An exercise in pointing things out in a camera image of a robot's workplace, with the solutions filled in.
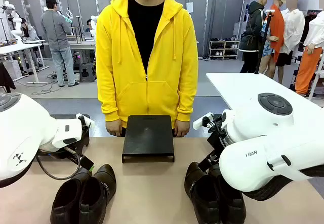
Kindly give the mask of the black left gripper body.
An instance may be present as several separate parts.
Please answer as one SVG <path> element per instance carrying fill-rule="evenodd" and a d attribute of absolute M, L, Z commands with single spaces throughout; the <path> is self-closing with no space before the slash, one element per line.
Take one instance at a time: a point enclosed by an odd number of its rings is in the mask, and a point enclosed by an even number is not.
<path fill-rule="evenodd" d="M 53 140 L 40 146 L 39 156 L 53 157 L 55 159 L 76 158 L 83 155 L 84 147 L 89 145 L 89 127 L 65 125 L 58 129 Z"/>

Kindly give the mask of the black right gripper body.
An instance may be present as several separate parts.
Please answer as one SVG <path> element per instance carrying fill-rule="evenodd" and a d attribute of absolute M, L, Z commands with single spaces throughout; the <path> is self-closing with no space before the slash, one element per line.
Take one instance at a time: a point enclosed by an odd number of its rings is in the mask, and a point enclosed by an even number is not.
<path fill-rule="evenodd" d="M 214 148 L 213 154 L 216 158 L 219 158 L 224 148 L 226 147 L 225 138 L 226 132 L 221 128 L 223 123 L 222 114 L 213 114 L 211 123 L 208 123 L 208 143 Z"/>

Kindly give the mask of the person's right hand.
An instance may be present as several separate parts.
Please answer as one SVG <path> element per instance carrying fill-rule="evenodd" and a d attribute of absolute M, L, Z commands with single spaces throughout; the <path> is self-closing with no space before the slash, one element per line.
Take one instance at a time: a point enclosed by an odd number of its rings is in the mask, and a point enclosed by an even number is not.
<path fill-rule="evenodd" d="M 123 132 L 123 126 L 120 119 L 115 121 L 106 121 L 105 122 L 107 132 L 116 137 L 121 137 Z"/>

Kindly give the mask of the person's left hand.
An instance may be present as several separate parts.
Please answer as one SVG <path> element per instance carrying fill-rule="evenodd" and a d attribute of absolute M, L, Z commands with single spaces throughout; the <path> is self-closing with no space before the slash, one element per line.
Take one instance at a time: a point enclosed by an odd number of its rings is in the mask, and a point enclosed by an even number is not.
<path fill-rule="evenodd" d="M 190 130 L 189 121 L 181 121 L 181 120 L 175 121 L 174 137 L 182 138 L 189 133 L 189 130 Z"/>

